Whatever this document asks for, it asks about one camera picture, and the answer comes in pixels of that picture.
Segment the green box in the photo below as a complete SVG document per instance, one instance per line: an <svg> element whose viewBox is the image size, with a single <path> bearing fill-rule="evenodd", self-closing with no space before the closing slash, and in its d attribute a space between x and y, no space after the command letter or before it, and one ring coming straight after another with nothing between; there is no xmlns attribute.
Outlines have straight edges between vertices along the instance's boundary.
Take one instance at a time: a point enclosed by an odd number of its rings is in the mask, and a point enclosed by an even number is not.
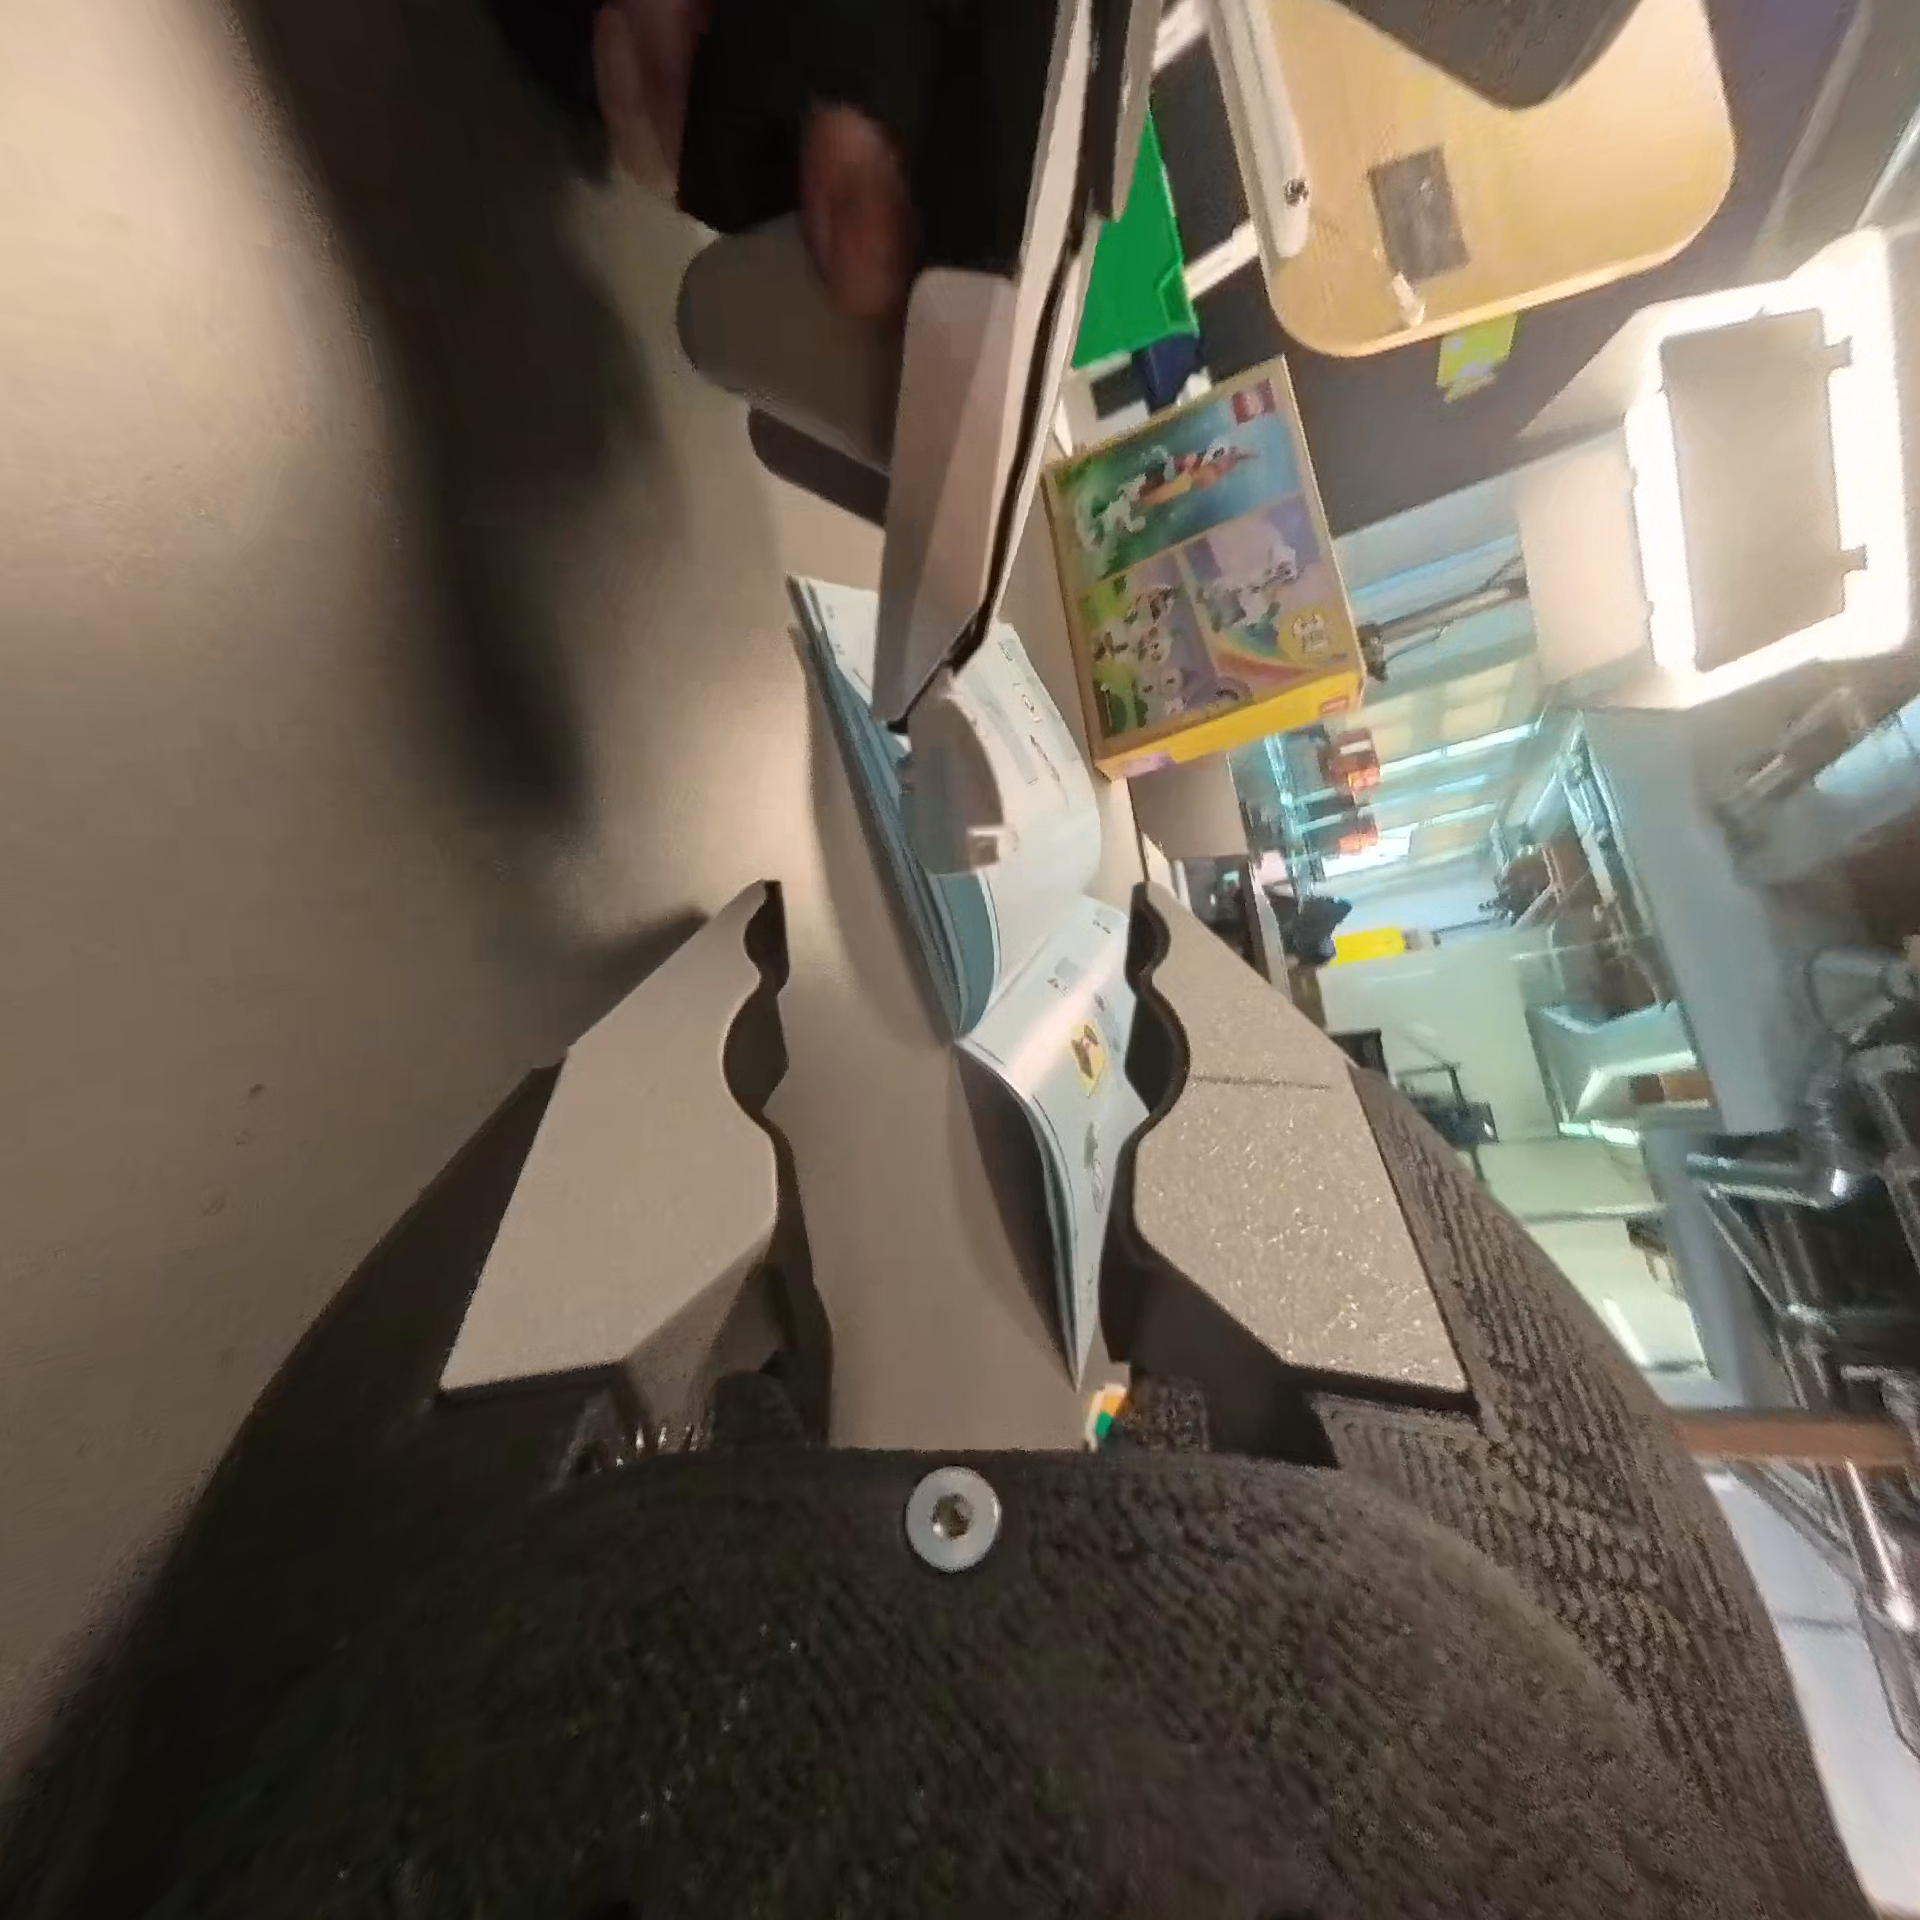
<svg viewBox="0 0 1920 1920"><path fill-rule="evenodd" d="M1085 372L1194 336L1198 319L1187 287L1184 240L1156 124L1144 116L1124 209L1094 240L1071 370Z"/></svg>

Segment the small white lego piece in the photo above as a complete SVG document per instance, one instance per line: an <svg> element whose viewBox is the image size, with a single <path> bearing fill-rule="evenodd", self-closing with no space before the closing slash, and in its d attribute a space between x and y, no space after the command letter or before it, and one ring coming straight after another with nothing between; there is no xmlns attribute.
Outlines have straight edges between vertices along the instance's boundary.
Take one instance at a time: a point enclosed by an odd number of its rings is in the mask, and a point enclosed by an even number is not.
<svg viewBox="0 0 1920 1920"><path fill-rule="evenodd" d="M903 738L903 830L928 874L982 874L1022 852L1011 768L986 707L948 668L912 705Z"/></svg>

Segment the person's left hand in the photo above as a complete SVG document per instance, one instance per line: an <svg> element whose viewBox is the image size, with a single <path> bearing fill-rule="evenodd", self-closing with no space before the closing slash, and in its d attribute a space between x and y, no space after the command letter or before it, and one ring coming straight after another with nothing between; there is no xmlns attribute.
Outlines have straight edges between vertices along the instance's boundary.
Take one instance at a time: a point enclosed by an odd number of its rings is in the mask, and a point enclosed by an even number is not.
<svg viewBox="0 0 1920 1920"><path fill-rule="evenodd" d="M612 3L591 22L591 83L616 169L661 202L680 194L688 88L707 6ZM816 104L799 134L799 232L830 300L891 319L916 260L909 176L891 135L848 104Z"/></svg>

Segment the white ceiling light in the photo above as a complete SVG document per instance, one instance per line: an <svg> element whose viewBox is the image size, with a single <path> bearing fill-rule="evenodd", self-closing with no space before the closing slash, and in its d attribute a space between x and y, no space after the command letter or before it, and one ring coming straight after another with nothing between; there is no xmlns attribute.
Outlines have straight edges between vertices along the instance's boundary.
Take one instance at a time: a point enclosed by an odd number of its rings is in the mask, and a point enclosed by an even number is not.
<svg viewBox="0 0 1920 1920"><path fill-rule="evenodd" d="M1916 225L1666 323L1623 416L1654 672L1708 705L1916 644Z"/></svg>

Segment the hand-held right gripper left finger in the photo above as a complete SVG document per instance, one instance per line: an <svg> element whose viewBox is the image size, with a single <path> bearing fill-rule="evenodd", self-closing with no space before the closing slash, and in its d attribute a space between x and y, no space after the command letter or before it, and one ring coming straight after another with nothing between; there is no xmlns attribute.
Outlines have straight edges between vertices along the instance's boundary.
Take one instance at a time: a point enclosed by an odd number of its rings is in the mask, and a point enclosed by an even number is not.
<svg viewBox="0 0 1920 1920"><path fill-rule="evenodd" d="M791 1144L784 900L750 882L604 1012L559 1065L440 1369L454 1402L610 1385L700 1410L776 1363L832 1403L832 1331Z"/></svg>

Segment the open light blue instruction booklet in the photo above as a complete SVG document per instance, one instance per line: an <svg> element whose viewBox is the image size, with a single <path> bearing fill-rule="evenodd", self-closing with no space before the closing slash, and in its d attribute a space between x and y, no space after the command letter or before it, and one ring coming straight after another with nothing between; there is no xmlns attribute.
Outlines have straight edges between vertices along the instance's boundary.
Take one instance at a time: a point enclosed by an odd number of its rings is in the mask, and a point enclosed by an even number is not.
<svg viewBox="0 0 1920 1920"><path fill-rule="evenodd" d="M1063 1358L1088 1376L1118 1159L1144 1118L1124 1078L1136 992L1128 916L1091 882L1101 820L1074 730L1020 636L999 625L948 708L982 747L991 863L941 870L963 842L950 783L872 712L877 595L791 576L799 652L822 696L877 871L912 928L948 1043L999 1081L1034 1139Z"/></svg>

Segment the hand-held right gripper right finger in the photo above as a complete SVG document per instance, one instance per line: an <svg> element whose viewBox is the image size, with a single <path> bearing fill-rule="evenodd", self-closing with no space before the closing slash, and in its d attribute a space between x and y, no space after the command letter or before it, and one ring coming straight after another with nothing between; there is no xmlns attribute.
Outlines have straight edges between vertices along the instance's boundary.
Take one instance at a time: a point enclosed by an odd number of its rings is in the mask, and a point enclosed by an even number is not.
<svg viewBox="0 0 1920 1920"><path fill-rule="evenodd" d="M1136 888L1120 1150L1096 1308L1134 1374L1206 1383L1216 1410L1299 1390L1472 1408L1354 1060L1168 888Z"/></svg>

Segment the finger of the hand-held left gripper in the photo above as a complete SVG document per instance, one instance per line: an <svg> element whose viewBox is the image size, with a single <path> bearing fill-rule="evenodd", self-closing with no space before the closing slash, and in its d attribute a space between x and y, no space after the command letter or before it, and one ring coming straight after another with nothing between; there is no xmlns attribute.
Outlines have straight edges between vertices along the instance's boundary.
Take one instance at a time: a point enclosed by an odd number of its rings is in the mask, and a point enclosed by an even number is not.
<svg viewBox="0 0 1920 1920"><path fill-rule="evenodd" d="M964 8L903 315L870 707L888 730L997 617L1071 354L1094 228L1092 6Z"/></svg>
<svg viewBox="0 0 1920 1920"><path fill-rule="evenodd" d="M1101 3L1101 218L1118 220L1136 176L1163 3Z"/></svg>

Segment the light wooden table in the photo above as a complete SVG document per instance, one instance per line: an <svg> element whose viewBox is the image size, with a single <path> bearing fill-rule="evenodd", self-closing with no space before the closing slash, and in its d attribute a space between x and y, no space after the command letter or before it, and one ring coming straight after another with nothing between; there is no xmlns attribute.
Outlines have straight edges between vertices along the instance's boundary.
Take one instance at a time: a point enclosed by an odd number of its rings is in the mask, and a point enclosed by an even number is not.
<svg viewBox="0 0 1920 1920"><path fill-rule="evenodd" d="M1429 59L1443 6L1205 6L1267 300L1328 358L1436 342L1682 251L1735 171L1710 12L1613 6L1526 104Z"/></svg>

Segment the yellow lego set box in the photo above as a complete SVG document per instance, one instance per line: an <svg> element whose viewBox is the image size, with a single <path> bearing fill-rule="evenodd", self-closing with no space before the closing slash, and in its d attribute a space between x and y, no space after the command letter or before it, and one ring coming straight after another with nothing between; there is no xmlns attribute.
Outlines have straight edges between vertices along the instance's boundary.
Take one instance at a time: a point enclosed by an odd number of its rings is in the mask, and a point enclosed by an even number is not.
<svg viewBox="0 0 1920 1920"><path fill-rule="evenodd" d="M1357 712L1370 674L1282 358L1064 456L1042 497L1106 779Z"/></svg>

